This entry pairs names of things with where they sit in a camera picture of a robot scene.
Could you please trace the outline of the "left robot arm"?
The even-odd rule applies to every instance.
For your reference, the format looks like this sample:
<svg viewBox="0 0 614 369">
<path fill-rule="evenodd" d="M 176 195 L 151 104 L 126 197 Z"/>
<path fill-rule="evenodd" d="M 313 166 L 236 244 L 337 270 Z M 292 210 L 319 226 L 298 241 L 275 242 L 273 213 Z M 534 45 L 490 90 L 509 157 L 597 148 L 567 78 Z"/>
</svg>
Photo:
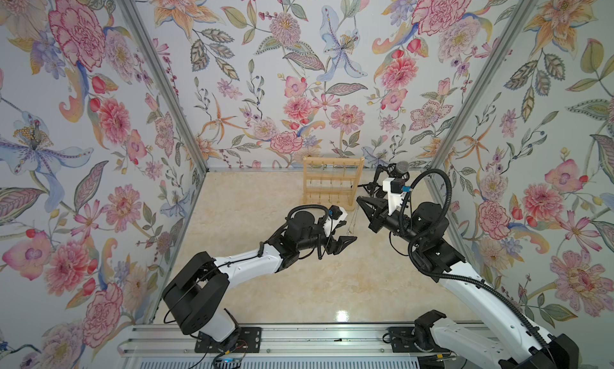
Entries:
<svg viewBox="0 0 614 369">
<path fill-rule="evenodd" d="M 346 225 L 348 212 L 338 206 L 306 204 L 289 211 L 276 231 L 259 246 L 231 257 L 199 252 L 174 276 L 162 300 L 182 334 L 222 346 L 238 341 L 241 327 L 220 304 L 228 290 L 260 276 L 279 273 L 301 259 L 301 252 L 338 255 L 357 240 L 334 236 Z"/>
</svg>

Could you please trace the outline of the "wooden jewelry display stand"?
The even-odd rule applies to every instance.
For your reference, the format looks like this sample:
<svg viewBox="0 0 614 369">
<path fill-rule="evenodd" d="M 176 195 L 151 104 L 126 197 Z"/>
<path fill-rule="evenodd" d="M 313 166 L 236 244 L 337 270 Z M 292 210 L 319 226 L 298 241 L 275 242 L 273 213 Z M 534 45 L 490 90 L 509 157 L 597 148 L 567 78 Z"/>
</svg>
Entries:
<svg viewBox="0 0 614 369">
<path fill-rule="evenodd" d="M 305 157 L 302 204 L 337 205 L 352 212 L 364 164 L 364 157 Z"/>
</svg>

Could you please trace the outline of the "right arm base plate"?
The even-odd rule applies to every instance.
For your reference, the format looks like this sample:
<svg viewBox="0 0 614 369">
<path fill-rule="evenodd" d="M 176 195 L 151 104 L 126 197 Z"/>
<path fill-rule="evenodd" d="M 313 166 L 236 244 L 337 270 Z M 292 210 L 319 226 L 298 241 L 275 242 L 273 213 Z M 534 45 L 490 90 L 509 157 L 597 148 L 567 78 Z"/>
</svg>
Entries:
<svg viewBox="0 0 614 369">
<path fill-rule="evenodd" d="M 439 347 L 433 337 L 422 327 L 389 327 L 382 336 L 382 341 L 389 344 L 393 353 L 446 353 L 449 350 Z"/>
</svg>

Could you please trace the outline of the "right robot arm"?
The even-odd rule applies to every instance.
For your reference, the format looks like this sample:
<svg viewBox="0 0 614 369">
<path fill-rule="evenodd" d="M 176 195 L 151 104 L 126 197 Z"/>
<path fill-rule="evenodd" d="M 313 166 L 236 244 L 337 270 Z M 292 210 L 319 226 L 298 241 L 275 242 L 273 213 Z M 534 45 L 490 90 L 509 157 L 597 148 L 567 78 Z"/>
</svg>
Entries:
<svg viewBox="0 0 614 369">
<path fill-rule="evenodd" d="M 360 196 L 357 202 L 372 231 L 382 228 L 408 244 L 414 267 L 441 284 L 477 315 L 494 335 L 490 340 L 453 322 L 441 311 L 428 311 L 413 322 L 407 337 L 393 342 L 419 351 L 447 349 L 481 368 L 578 368 L 580 350 L 567 335 L 553 335 L 531 321 L 508 298 L 480 278 L 443 235 L 449 222 L 439 204 L 424 202 L 408 216 L 386 199 Z"/>
</svg>

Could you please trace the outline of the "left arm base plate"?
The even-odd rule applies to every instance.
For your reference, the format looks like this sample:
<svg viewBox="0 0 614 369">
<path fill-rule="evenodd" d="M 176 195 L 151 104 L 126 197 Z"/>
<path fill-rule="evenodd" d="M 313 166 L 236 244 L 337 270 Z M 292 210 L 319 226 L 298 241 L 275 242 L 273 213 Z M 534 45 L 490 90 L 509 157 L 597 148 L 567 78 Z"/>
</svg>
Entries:
<svg viewBox="0 0 614 369">
<path fill-rule="evenodd" d="M 261 327 L 239 327 L 222 342 L 217 342 L 203 332 L 198 332 L 196 353 L 259 353 L 262 343 Z"/>
</svg>

